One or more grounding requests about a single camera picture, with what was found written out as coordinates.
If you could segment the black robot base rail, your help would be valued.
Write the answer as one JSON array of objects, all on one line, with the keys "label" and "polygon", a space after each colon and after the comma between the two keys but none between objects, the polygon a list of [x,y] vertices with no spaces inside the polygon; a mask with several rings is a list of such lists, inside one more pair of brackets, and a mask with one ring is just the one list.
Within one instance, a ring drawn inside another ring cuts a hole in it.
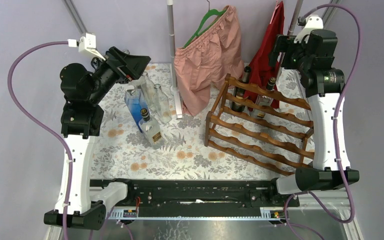
[{"label": "black robot base rail", "polygon": [[127,197],[115,206],[125,219],[233,220],[280,218],[288,195],[270,180],[92,179],[91,187],[127,185]]}]

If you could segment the clear square liquor bottle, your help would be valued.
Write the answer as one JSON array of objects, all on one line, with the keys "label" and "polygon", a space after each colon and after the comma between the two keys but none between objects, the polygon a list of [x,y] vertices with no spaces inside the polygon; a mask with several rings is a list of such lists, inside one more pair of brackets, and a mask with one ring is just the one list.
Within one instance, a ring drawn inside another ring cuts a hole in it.
[{"label": "clear square liquor bottle", "polygon": [[[267,84],[265,85],[265,90],[267,91],[273,91],[274,88],[275,88],[275,85],[276,85],[276,81],[277,79],[275,77],[271,77]],[[257,99],[256,99],[256,104],[258,106],[262,106],[262,107],[267,107],[267,106],[270,106],[273,102],[273,98],[269,97],[269,96],[266,96],[266,95],[258,95]],[[266,113],[263,112],[263,111],[260,111],[256,108],[253,109],[253,111],[251,112],[251,116],[253,118],[257,118],[257,119],[263,119],[265,117]]]}]

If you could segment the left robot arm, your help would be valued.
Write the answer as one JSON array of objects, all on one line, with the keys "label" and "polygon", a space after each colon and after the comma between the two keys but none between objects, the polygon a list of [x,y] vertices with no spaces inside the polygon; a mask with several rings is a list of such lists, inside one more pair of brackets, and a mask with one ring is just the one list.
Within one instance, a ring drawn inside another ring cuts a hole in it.
[{"label": "left robot arm", "polygon": [[90,165],[104,117],[101,100],[115,84],[139,79],[150,61],[149,56],[130,55],[111,47],[103,59],[92,59],[93,71],[80,63],[68,64],[61,70],[64,167],[57,203],[44,214],[46,225],[97,231],[110,208],[118,202],[124,206],[134,202],[135,192],[124,182],[110,183],[91,196]]}]

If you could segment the dark green wine bottle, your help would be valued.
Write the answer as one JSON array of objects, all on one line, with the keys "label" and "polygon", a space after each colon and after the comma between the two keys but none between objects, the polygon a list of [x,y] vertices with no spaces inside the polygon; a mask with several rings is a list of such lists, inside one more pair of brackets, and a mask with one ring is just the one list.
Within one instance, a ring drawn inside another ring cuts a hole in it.
[{"label": "dark green wine bottle", "polygon": [[[243,83],[243,84],[248,84],[250,81],[249,78],[250,78],[251,72],[252,72],[252,68],[249,65],[245,66],[243,69],[242,76],[240,77],[240,79],[238,81]],[[235,87],[233,95],[238,99],[243,99],[245,92],[246,92],[245,89],[240,88],[240,87]],[[235,112],[241,113],[244,111],[245,106],[243,104],[236,103],[236,102],[232,101],[230,103],[230,108]]]}]

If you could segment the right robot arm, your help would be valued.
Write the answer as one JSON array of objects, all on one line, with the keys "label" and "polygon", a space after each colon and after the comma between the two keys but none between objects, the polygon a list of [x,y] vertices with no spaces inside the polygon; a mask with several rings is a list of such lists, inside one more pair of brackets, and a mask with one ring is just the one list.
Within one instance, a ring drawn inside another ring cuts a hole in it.
[{"label": "right robot arm", "polygon": [[299,40],[279,34],[269,55],[273,65],[280,53],[281,66],[297,70],[312,112],[314,159],[312,167],[299,167],[294,174],[276,179],[276,187],[267,191],[267,201],[281,205],[288,194],[305,191],[336,190],[360,180],[347,156],[343,126],[343,90],[345,75],[332,67],[338,43],[336,33],[315,29]]}]

